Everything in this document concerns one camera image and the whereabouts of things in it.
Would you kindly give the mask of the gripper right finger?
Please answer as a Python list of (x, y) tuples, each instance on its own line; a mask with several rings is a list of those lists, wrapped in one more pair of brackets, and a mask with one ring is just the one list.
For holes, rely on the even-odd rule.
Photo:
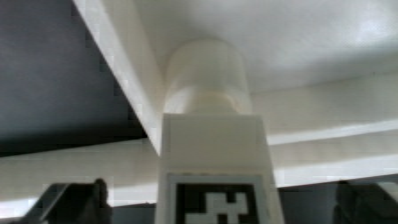
[(398, 224), (398, 183), (338, 183), (332, 224)]

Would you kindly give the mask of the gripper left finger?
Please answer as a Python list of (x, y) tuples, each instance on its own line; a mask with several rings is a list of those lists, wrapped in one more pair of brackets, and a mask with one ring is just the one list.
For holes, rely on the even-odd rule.
[(112, 224), (109, 189), (93, 183), (55, 183), (20, 219), (20, 224)]

